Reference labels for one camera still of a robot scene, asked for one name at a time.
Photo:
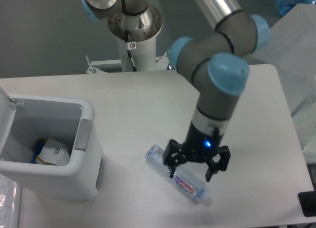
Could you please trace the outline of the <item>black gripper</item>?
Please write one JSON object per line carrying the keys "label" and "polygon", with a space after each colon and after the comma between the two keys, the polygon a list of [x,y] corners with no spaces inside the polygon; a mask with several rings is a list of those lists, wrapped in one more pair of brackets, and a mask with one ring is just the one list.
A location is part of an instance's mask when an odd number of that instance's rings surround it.
{"label": "black gripper", "polygon": [[[211,134],[198,130],[191,122],[183,144],[170,139],[163,153],[163,164],[169,169],[169,177],[173,178],[176,167],[186,162],[206,163],[208,169],[205,179],[209,182],[219,171],[226,171],[231,153],[228,146],[220,146],[223,135],[218,126],[212,128]],[[213,157],[219,155],[217,162]]]}

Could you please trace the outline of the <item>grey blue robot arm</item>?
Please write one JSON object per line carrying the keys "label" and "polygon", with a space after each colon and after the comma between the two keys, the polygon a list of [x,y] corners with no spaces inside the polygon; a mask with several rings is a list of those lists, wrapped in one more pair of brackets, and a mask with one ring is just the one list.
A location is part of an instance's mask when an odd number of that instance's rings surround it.
{"label": "grey blue robot arm", "polygon": [[[230,160],[227,146],[220,144],[249,75],[244,56],[264,47],[270,29],[264,18],[247,15],[237,0],[195,0],[214,34],[195,41],[177,39],[170,47],[170,65],[198,92],[199,99],[183,143],[170,140],[163,163],[170,176],[187,162],[205,163],[205,179],[225,171]],[[122,40],[121,65],[125,72],[148,70],[154,54],[137,54],[142,41],[153,39],[162,18],[148,0],[80,0],[89,18],[108,20],[112,34]]]}

